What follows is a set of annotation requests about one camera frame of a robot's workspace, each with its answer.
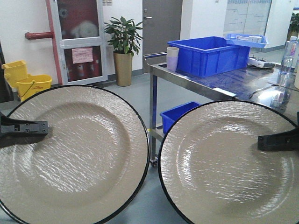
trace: glass window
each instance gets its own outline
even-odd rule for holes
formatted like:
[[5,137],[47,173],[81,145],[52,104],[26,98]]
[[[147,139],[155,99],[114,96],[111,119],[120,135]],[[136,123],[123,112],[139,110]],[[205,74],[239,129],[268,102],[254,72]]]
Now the glass window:
[[90,47],[89,49],[92,50],[92,61],[88,62],[74,60],[72,49],[64,51],[69,82],[103,76],[100,46]]
[[58,0],[62,39],[99,36],[96,0]]
[[228,0],[223,34],[264,35],[271,0]]

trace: yellow bucket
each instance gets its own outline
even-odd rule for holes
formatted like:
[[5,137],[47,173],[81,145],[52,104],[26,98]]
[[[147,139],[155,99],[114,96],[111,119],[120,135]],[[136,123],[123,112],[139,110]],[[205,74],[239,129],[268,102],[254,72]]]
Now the yellow bucket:
[[51,87],[52,77],[49,75],[36,75],[28,74],[28,78],[16,82],[18,96],[21,101],[26,100],[37,92],[49,89]]
[[12,88],[17,87],[17,82],[28,78],[26,62],[24,60],[15,61],[2,65],[4,78]]

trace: textured plate surface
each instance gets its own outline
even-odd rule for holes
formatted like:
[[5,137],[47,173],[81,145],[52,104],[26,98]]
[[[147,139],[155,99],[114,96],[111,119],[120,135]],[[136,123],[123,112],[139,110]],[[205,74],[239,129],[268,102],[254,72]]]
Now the textured plate surface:
[[144,181],[149,147],[136,111],[117,95],[65,86],[21,104],[14,119],[48,121],[49,134],[0,148],[2,208],[30,224],[107,221]]
[[262,152],[259,135],[294,125],[263,106],[213,102],[183,116],[164,138],[162,187],[189,223],[295,224],[299,153]]

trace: white device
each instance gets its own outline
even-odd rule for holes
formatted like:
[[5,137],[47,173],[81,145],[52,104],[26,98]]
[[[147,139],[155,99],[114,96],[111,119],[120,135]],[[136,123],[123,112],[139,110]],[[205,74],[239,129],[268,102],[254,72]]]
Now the white device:
[[264,59],[259,59],[255,57],[249,57],[247,64],[252,64],[258,68],[273,69],[275,67],[274,62],[269,62]]

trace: blue plastic crate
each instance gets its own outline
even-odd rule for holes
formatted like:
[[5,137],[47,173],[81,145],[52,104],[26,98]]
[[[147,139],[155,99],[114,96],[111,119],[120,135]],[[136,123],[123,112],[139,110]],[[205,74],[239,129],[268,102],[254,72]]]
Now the blue plastic crate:
[[173,125],[173,123],[176,120],[178,120],[182,115],[200,105],[201,104],[197,102],[191,101],[189,103],[185,103],[173,107],[167,111],[161,112],[160,115],[162,117],[163,133],[167,133],[169,128]]
[[[259,36],[261,42],[251,42],[250,36]],[[227,44],[247,46],[252,48],[264,48],[268,44],[268,40],[263,35],[251,35],[251,34],[227,34],[224,38]]]
[[250,47],[230,45],[223,37],[167,42],[179,48],[177,70],[199,77],[245,68]]

